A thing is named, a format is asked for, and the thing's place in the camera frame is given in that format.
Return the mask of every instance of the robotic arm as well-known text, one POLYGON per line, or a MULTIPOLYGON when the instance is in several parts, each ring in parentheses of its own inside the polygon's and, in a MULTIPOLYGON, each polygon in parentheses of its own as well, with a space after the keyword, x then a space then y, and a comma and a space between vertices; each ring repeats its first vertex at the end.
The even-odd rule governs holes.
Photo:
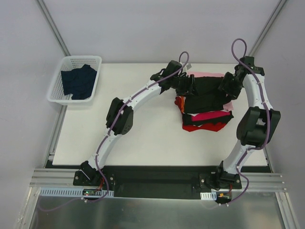
MULTIPOLYGON (((263 146, 267 133, 267 114, 270 114, 270 141, 280 119, 280 112, 274 111, 269 103, 264 87, 264 70, 254 65, 254 57, 245 56, 240 61, 251 68, 258 78, 250 74, 243 66, 237 65, 235 73, 226 73, 219 87, 232 99, 236 99, 244 87, 247 93, 249 109, 242 118, 237 128, 237 143, 227 159, 221 162, 216 175, 212 177, 213 187, 225 187, 234 184, 239 178, 239 172, 245 161, 257 148, 263 146)), ((105 166, 107 157, 116 143, 124 134, 128 133, 133 124, 133 112, 151 98, 162 94, 164 91, 174 88, 179 95, 196 94, 194 76, 188 76, 179 62, 171 61, 166 69, 151 76, 150 81, 129 97, 124 99, 115 98, 112 101, 107 114, 106 130, 104 139, 98 147, 97 153, 93 154, 88 161, 81 164, 81 170, 76 172, 77 177, 83 177, 88 185, 98 185, 100 174, 96 169, 105 166)))

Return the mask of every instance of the white wall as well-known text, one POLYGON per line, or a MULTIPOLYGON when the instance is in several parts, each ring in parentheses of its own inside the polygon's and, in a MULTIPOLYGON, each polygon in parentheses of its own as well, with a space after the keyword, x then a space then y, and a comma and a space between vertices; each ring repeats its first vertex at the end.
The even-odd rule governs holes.
POLYGON ((163 63, 185 50, 193 63, 235 63, 232 41, 243 37, 252 47, 277 2, 45 0, 70 53, 107 63, 163 63))
POLYGON ((305 1, 288 1, 256 55, 266 89, 282 118, 268 152, 275 172, 286 174, 289 194, 305 228, 305 1))
POLYGON ((10 229, 59 110, 46 91, 63 54, 34 0, 1 3, 0 57, 0 227, 10 229))

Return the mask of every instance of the laundry basket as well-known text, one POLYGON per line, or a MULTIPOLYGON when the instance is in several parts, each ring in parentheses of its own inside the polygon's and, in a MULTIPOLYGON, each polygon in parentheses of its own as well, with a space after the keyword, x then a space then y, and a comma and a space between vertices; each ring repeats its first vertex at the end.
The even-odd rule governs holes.
POLYGON ((66 56, 61 60, 53 76, 47 98, 50 102, 56 102, 61 105, 84 104, 91 101, 94 97, 97 80, 99 79, 102 59, 99 56, 66 56), (83 100, 72 100, 72 94, 64 95, 61 79, 61 71, 71 71, 74 68, 81 68, 84 64, 90 65, 97 71, 92 94, 89 98, 83 100))

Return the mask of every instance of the magenta cloth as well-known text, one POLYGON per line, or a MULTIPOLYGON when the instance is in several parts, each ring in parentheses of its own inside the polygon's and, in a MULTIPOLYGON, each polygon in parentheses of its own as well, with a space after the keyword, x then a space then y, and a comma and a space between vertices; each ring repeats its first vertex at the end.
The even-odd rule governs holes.
MULTIPOLYGON (((222 73, 187 72, 187 74, 188 75, 193 74, 195 77, 224 77, 224 74, 222 73)), ((224 104, 224 110, 228 112, 232 111, 233 110, 232 102, 224 104)))
POLYGON ((230 112, 226 112, 226 111, 205 112, 205 113, 197 114, 196 116, 192 116, 192 121, 203 121, 207 119, 223 117, 226 115, 230 115, 230 112))

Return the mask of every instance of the white table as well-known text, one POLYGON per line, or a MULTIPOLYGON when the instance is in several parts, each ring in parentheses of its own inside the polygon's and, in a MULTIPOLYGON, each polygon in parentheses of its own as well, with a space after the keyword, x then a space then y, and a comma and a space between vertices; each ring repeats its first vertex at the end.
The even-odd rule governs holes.
MULTIPOLYGON (((167 64, 102 64, 92 106, 68 106, 53 165, 80 165, 96 152, 113 98, 123 99, 147 83, 167 64)), ((192 64, 190 71, 233 72, 235 64, 192 64)), ((182 117, 170 89, 134 114, 133 127, 112 149, 107 165, 217 166, 236 143, 236 128, 248 109, 245 91, 233 101, 234 118, 219 132, 182 129, 182 117)), ((266 166, 263 151, 247 166, 266 166)))

